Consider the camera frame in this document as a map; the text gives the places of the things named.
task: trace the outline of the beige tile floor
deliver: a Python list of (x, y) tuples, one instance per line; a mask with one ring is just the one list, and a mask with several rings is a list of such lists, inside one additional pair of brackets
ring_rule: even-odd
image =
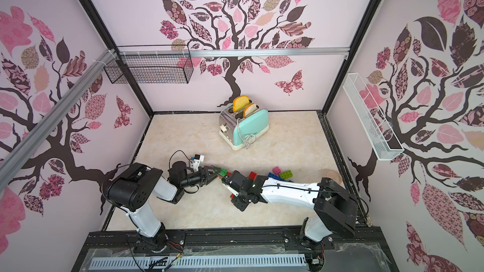
[[(269, 131), (249, 149), (233, 151), (218, 134), (218, 113), (155, 115), (136, 161), (160, 168), (168, 177), (168, 160), (181, 149), (189, 157), (204, 155), (204, 165), (244, 175), (267, 175), (279, 166), (292, 171), (294, 182), (319, 182), (324, 176), (341, 182), (316, 112), (270, 112), (269, 124)], [(181, 152), (171, 162), (178, 160), (186, 160)], [(240, 212), (230, 202), (230, 195), (221, 180), (215, 179), (196, 194), (185, 193), (176, 205), (154, 195), (148, 201), (167, 229), (300, 225), (307, 216), (316, 215), (312, 210), (281, 203), (251, 204)], [(117, 208), (107, 229), (136, 227)]]

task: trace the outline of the cable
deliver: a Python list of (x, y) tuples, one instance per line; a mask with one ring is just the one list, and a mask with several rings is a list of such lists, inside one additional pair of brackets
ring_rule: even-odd
[(244, 144), (244, 149), (248, 149), (249, 144), (254, 143), (257, 139), (257, 137), (252, 134), (246, 135), (245, 137), (242, 138), (242, 135), (240, 134), (239, 118), (237, 118), (237, 131), (239, 132), (239, 137), (242, 140), (242, 143)]

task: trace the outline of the wall shelf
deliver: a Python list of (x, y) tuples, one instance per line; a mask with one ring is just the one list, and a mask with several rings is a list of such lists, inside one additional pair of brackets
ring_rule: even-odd
[(378, 160), (393, 160), (401, 154), (404, 150), (402, 144), (360, 74), (348, 74), (343, 89), (365, 129)]

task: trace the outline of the toaster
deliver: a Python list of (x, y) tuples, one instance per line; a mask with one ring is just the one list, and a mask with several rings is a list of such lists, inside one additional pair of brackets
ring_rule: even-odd
[(255, 135), (257, 139), (269, 130), (269, 112), (258, 105), (257, 109), (245, 118), (244, 109), (234, 112), (230, 105), (220, 113), (218, 120), (219, 134), (233, 150), (239, 150), (244, 146), (245, 136)]

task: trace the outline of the green lego brick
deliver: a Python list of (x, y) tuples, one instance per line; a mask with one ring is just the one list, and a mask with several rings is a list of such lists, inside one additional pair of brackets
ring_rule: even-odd
[(292, 178), (292, 172), (291, 171), (281, 172), (279, 173), (279, 176), (284, 180), (288, 178)]

